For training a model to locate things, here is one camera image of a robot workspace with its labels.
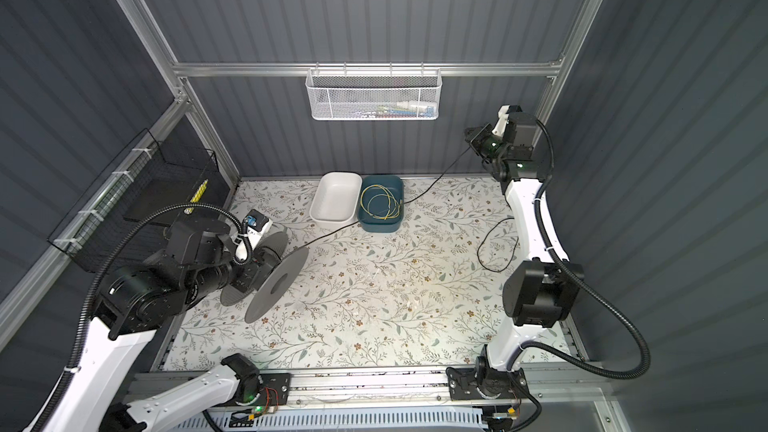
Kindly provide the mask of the grey foam spool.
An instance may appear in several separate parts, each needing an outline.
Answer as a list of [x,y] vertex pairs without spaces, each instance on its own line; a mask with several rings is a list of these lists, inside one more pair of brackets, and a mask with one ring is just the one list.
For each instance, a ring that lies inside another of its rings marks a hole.
[[234,265],[233,279],[221,291],[221,304],[234,306],[250,297],[246,323],[254,323],[275,306],[299,276],[309,255],[305,247],[288,253],[288,242],[286,232],[276,232],[259,242],[247,265]]

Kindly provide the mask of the white plastic bin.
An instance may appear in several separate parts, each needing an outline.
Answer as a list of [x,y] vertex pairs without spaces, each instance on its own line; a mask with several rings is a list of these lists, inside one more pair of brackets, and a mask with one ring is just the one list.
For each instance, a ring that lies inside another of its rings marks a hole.
[[323,175],[310,206],[310,218],[323,228],[352,224],[357,217],[362,182],[360,175],[351,172]]

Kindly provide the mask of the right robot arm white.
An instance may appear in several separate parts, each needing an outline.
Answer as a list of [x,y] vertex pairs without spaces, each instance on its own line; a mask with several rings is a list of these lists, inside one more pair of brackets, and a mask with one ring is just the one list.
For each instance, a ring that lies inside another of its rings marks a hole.
[[[618,308],[586,284],[582,266],[571,262],[562,248],[549,214],[546,190],[554,168],[541,171],[532,159],[533,138],[551,138],[543,122],[519,106],[503,105],[495,124],[469,128],[465,140],[486,171],[500,184],[517,223],[523,259],[505,281],[505,317],[496,336],[476,359],[470,389],[483,398],[526,391],[522,359],[541,351],[599,377],[631,380],[648,372],[651,351],[639,329]],[[628,370],[595,366],[547,344],[546,332],[565,320],[580,293],[603,306],[628,331],[639,349],[639,362]]]

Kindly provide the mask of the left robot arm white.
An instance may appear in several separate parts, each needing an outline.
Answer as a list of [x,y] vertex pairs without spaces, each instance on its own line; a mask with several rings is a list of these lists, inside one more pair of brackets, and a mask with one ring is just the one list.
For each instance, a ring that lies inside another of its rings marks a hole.
[[191,381],[128,404],[114,398],[131,366],[157,331],[207,295],[222,291],[237,302],[254,290],[261,269],[276,266],[276,251],[261,248],[272,222],[251,210],[244,219],[215,207],[216,217],[183,218],[166,246],[104,281],[122,250],[156,218],[150,214],[107,255],[90,285],[70,357],[30,431],[168,431],[210,408],[234,402],[260,408],[269,393],[259,369],[236,353]]

